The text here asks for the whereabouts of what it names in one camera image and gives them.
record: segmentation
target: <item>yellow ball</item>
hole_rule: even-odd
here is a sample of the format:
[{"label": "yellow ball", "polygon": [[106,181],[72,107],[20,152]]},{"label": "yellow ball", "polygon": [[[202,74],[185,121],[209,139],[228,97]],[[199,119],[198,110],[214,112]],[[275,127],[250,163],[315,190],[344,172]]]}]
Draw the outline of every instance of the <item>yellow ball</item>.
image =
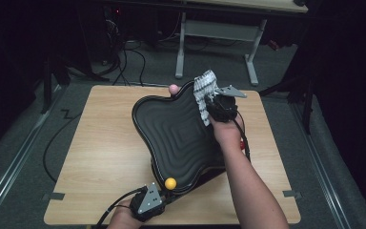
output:
[{"label": "yellow ball", "polygon": [[173,190],[175,187],[176,187],[176,180],[173,179],[173,178],[167,178],[165,180],[165,187],[168,189],[168,190]]}]

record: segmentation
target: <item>desk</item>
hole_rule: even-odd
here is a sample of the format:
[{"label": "desk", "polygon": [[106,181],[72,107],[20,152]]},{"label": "desk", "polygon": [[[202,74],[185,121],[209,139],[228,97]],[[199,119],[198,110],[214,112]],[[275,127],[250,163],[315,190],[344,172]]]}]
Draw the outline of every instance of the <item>desk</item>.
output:
[{"label": "desk", "polygon": [[[289,223],[300,215],[257,92],[244,92],[237,105],[245,120],[254,167],[272,190]],[[169,96],[166,88],[95,86],[73,137],[44,221],[50,225],[96,224],[116,199],[155,182],[151,155],[132,124],[132,106],[146,95]],[[147,224],[238,224],[226,174],[166,207]]]},{"label": "desk", "polygon": [[[306,7],[297,6],[293,0],[188,0],[186,2],[195,3],[207,3],[214,5],[222,5],[229,7],[242,7],[252,8],[259,10],[281,10],[289,12],[306,12]],[[177,53],[176,61],[176,72],[175,77],[183,77],[183,66],[184,66],[184,40],[186,35],[204,36],[211,38],[222,38],[240,41],[252,42],[252,47],[249,54],[245,54],[245,63],[248,68],[249,78],[251,84],[254,86],[258,85],[256,72],[254,70],[254,56],[257,47],[260,43],[261,36],[263,35],[267,20],[263,19],[258,27],[213,23],[213,22],[202,22],[194,20],[186,20],[186,13],[183,12],[180,26],[180,44],[179,51]]]}]

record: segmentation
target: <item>wavy black tray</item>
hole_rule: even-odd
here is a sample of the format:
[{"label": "wavy black tray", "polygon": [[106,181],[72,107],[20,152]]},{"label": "wavy black tray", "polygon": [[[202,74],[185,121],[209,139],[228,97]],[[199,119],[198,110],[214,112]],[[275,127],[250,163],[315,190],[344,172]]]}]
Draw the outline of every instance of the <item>wavy black tray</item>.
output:
[{"label": "wavy black tray", "polygon": [[132,120],[151,152],[152,171],[162,188],[173,177],[173,192],[187,193],[206,171],[224,167],[213,126],[201,120],[193,81],[174,97],[141,98],[132,108]]}]

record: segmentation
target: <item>silver metal bracket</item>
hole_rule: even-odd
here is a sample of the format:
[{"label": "silver metal bracket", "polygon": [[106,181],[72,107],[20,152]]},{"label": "silver metal bracket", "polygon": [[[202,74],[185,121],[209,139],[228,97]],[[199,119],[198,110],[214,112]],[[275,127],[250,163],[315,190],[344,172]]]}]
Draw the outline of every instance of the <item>silver metal bracket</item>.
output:
[{"label": "silver metal bracket", "polygon": [[145,213],[145,212],[151,210],[152,208],[155,208],[161,204],[162,204],[162,199],[159,196],[155,183],[152,183],[150,188],[147,191],[147,194],[145,194],[141,205],[138,208],[138,213],[139,214]]},{"label": "silver metal bracket", "polygon": [[215,89],[215,92],[218,94],[231,96],[231,97],[243,97],[243,98],[248,97],[246,94],[244,94],[240,90],[234,88],[232,85],[230,87]]}]

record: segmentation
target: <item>table leg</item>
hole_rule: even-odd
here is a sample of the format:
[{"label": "table leg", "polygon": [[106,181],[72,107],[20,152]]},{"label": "table leg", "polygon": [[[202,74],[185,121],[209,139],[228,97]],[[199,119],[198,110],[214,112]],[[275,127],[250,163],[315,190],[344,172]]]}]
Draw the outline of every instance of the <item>table leg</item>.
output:
[{"label": "table leg", "polygon": [[267,19],[261,21],[260,26],[255,34],[254,43],[250,54],[245,55],[246,66],[248,67],[249,77],[251,79],[251,84],[254,86],[258,85],[258,80],[256,72],[254,70],[254,55],[256,54],[257,47],[260,43],[261,36],[263,35],[264,28],[266,27]]},{"label": "table leg", "polygon": [[180,44],[179,44],[179,52],[177,54],[177,63],[176,63],[176,74],[174,75],[176,78],[183,77],[183,67],[184,67],[184,36],[186,31],[186,12],[182,12],[180,26]]}]

